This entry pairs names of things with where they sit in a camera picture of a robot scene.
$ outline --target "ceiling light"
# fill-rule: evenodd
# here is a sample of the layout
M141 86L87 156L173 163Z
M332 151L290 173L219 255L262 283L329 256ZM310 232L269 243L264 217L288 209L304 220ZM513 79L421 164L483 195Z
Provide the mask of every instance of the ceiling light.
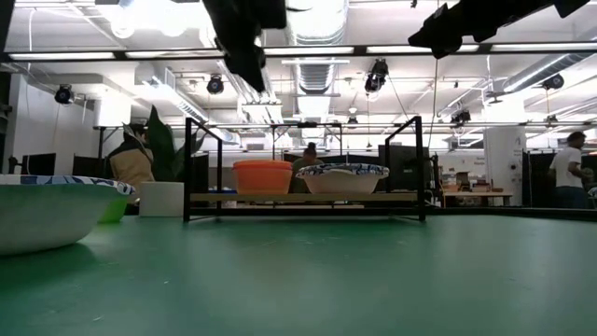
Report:
M328 64L349 64L350 60L282 60L282 65L328 65Z
M325 54L352 54L353 47L298 47L298 48L265 48L269 56L292 55L325 55Z
M176 59L187 57L222 57L218 49L194 49L194 50L161 50L161 51L129 51L125 52L131 59Z
M494 44L492 51L567 51L597 49L597 43L591 42L570 42L570 43L516 43L516 44Z
M475 52L478 45L462 45L457 52ZM431 53L431 49L411 46L375 46L367 47L367 53Z
M51 52L51 53L11 53L14 61L52 61L52 60L112 60L112 52Z

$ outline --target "green table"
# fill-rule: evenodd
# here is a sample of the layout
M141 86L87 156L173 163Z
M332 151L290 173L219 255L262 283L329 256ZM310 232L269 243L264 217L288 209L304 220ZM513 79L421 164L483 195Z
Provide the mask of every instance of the green table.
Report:
M0 335L595 335L597 225L127 218L0 259Z

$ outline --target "ventilation duct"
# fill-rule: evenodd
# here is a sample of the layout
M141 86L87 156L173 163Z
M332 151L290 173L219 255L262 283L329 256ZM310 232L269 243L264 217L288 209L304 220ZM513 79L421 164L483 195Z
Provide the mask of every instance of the ventilation duct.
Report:
M334 46L344 38L348 15L348 0L304 1L288 0L288 40L294 46ZM295 65L298 94L313 96L297 98L298 111L303 118L325 121L330 97L316 96L330 92L337 67L334 64Z
M578 37L577 41L595 41L597 40L597 27L587 31ZM562 70L565 70L575 64L578 64L590 56L592 52L567 53L563 55L549 55L543 60L520 71L502 84L501 92L504 94L514 93L529 88L539 82L555 76Z

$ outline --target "spotlight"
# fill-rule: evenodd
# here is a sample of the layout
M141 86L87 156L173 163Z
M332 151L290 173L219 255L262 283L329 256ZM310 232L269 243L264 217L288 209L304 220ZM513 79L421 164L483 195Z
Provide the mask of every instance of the spotlight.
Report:
M458 125L464 125L465 123L467 123L469 121L470 121L470 112L467 109L456 112L453 116L451 116L451 122L456 123Z
M367 75L367 81L365 82L365 91L373 93L379 91L383 84L385 84L385 77L388 76L388 64L385 63L385 59L375 60L375 64Z
M550 124L552 122L558 122L558 118L556 116L548 116L544 120L546 123Z
M61 84L60 88L56 91L56 95L54 95L54 100L56 103L62 105L72 104L75 101L72 86L70 84Z
M550 89L557 90L557 89L561 89L562 86L563 86L563 77L560 74L546 79L541 84L541 88L543 88L545 90L550 90Z
M219 94L224 91L222 75L212 75L212 78L207 83L207 91L211 94Z

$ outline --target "fluorescent light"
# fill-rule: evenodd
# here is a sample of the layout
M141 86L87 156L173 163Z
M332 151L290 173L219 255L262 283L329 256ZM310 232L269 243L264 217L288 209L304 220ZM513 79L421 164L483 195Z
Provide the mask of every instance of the fluorescent light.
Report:
M129 51L125 52L131 59L175 59L186 57L221 57L222 52L217 49L195 49L195 50L162 50L162 51Z
M67 4L73 4L77 7L95 7L95 3L93 1L72 1L72 2L64 2L64 1L16 1L15 8L56 8L56 7L63 7L67 8Z
M265 48L265 54L270 56L285 55L322 55L322 54L352 54L353 47L298 47L298 48Z
M350 60L282 60L282 65L328 65L328 64L349 64Z
M431 49L411 47L411 46L367 47L367 53L409 53L409 52L431 53Z
M597 43L570 42L570 43L517 43L495 44L492 51L536 51L536 50L586 50L597 49Z
M462 45L456 52L475 52L479 49L478 45ZM367 47L367 53L431 53L429 48L419 48L411 46L375 46Z
M8 57L14 61L113 60L115 58L112 52L11 53Z

